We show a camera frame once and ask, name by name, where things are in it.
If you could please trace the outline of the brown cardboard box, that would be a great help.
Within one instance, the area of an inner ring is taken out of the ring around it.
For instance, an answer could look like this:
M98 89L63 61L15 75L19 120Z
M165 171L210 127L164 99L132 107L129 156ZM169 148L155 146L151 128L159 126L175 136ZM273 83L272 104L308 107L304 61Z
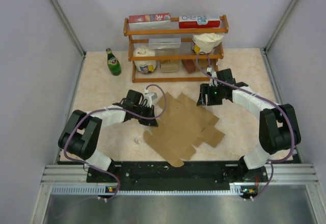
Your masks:
M215 148L225 134L215 128L219 118L184 93L177 98L166 93L166 98L158 127L145 131L143 138L171 166L181 167L196 153L196 147L206 143Z

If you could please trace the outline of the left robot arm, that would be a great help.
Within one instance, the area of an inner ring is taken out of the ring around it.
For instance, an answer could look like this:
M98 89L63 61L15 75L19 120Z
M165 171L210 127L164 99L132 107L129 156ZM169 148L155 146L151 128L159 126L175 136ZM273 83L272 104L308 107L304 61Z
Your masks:
M138 120L141 125L157 127L153 105L156 98L157 94L149 93L148 90L145 94L129 90L120 102L99 109L88 117L87 112L75 110L59 137L59 148L64 149L64 146L68 145L68 153L99 168L98 176L103 181L113 180L116 170L110 166L112 160L97 147L100 130L131 119Z

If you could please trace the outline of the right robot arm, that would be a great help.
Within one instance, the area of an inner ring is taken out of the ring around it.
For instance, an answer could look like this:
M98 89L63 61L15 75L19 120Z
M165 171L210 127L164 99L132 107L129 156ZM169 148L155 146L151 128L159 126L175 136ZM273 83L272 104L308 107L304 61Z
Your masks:
M244 107L259 121L259 144L238 161L237 174L244 181L256 176L269 158L282 150L293 151L302 140L295 109L277 104L255 93L246 83L236 82L230 69L203 72L209 83L200 85L197 106L221 105L229 100Z

